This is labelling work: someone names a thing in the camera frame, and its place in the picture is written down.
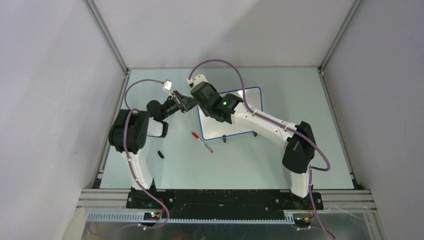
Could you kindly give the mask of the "black marker cap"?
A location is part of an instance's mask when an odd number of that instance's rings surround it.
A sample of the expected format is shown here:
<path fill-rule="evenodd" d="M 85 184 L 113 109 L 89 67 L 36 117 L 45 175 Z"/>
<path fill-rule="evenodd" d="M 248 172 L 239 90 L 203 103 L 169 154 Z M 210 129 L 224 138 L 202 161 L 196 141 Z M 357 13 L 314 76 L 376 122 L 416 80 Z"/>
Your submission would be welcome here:
<path fill-rule="evenodd" d="M 164 158 L 165 158 L 165 156 L 162 154 L 162 152 L 161 152 L 161 151 L 158 151 L 158 152 L 157 152 L 157 154 L 159 155 L 159 157 L 160 157 L 161 159 L 164 159 Z"/>

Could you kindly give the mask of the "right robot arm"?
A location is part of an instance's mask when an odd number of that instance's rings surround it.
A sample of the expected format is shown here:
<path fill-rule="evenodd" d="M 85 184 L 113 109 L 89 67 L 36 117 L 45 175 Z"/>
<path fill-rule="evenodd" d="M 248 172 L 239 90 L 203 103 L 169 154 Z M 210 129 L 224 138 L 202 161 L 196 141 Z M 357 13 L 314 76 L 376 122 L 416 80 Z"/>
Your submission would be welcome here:
<path fill-rule="evenodd" d="M 249 105 L 238 93 L 221 96 L 206 81 L 191 83 L 190 87 L 190 94 L 206 117 L 253 131 L 283 148 L 282 164 L 290 172 L 291 204 L 297 209 L 310 204 L 309 167 L 316 141 L 308 123 L 294 124 L 275 118 Z"/>

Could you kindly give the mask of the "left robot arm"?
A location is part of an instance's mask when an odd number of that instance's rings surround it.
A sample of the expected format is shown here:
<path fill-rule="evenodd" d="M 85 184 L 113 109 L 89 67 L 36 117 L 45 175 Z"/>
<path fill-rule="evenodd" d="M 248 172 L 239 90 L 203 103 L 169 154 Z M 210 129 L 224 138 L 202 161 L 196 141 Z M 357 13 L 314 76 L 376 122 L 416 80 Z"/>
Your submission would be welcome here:
<path fill-rule="evenodd" d="M 150 190 L 154 178 L 148 170 L 143 148 L 147 138 L 165 138 L 169 124 L 165 119 L 176 112 L 187 113 L 197 105 L 191 97 L 173 91 L 165 102 L 151 100 L 146 110 L 120 109 L 108 133 L 108 142 L 127 162 L 131 177 L 131 187 L 143 190 L 138 201 L 145 208 L 153 208 L 158 202 L 158 194 Z"/>

